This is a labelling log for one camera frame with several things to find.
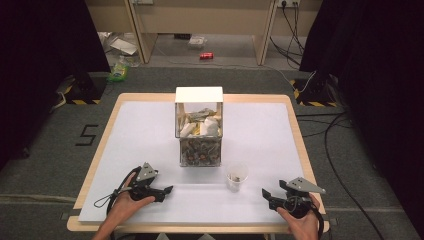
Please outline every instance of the white objects in box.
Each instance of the white objects in box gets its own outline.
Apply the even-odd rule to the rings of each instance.
[[[180,141],[180,166],[221,165],[223,102],[222,87],[177,87],[175,136]]]

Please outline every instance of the power outlet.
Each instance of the power outlet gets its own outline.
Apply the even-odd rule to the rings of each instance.
[[[283,1],[284,0],[278,0],[277,7],[282,8],[283,7]],[[300,5],[300,0],[285,0],[285,1],[286,1],[286,8],[294,8],[294,7],[296,7],[296,4],[297,4],[297,7],[299,7],[299,5]]]
[[[153,5],[153,0],[131,0],[135,5]]]

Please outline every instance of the hand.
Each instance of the hand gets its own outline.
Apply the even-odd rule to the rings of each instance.
[[[319,209],[320,203],[314,197],[309,194],[312,203]],[[283,217],[289,224],[289,231],[294,235],[296,240],[316,240],[318,239],[318,219],[315,214],[310,210],[303,218],[297,219],[290,215],[290,213],[284,208],[278,207],[277,212]]]
[[[124,187],[129,185],[134,174],[135,173],[128,177]],[[134,201],[132,200],[129,192],[120,193],[106,219],[94,235],[93,240],[108,239],[108,236],[119,224],[129,219],[140,208],[154,201],[155,197],[153,196],[143,198],[140,201]]]

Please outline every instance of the paper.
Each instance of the paper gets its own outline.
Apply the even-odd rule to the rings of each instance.
[[[131,169],[149,162],[159,170],[153,188],[173,185],[163,203],[138,211],[128,223],[269,224],[282,218],[269,210],[262,188],[285,197],[279,180],[303,177],[282,103],[224,103],[221,167],[180,167],[173,102],[125,102],[116,118],[79,221],[102,222],[106,206],[93,203],[112,193]],[[244,161],[249,177],[239,192],[225,184],[225,167]]]
[[[137,51],[136,45],[119,38],[117,38],[110,46],[130,55],[133,55]]]

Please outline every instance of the table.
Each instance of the table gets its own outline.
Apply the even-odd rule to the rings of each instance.
[[[87,198],[90,186],[95,177],[95,172],[102,159],[102,154],[105,150],[108,138],[111,134],[112,128],[117,119],[119,110],[125,102],[173,102],[175,100],[175,94],[149,94],[149,93],[127,93],[122,94],[118,98],[116,105],[112,111],[109,122],[106,126],[103,137],[99,143],[97,152],[93,158],[92,164],[87,173],[86,179],[81,188],[81,192],[78,195],[77,201],[74,205],[74,211],[78,212]],[[288,118],[293,133],[293,139],[296,145],[297,153],[299,155],[300,164],[303,169],[304,178],[312,183],[316,183],[315,177],[307,156],[307,152],[300,134],[299,126],[297,124],[294,111],[290,102],[289,97],[284,95],[244,95],[244,94],[225,94],[225,103],[285,103],[288,112]],[[325,209],[321,203],[320,212],[325,214]],[[78,221],[78,215],[73,215],[68,220],[68,229],[71,231],[96,231],[99,223],[81,223]],[[287,233],[287,225],[284,223],[273,223],[273,224],[190,224],[190,223],[175,223],[175,224],[137,224],[131,223],[125,226],[119,226],[117,231],[121,232],[165,232],[165,233]],[[328,230],[328,223],[325,224],[325,231]]]

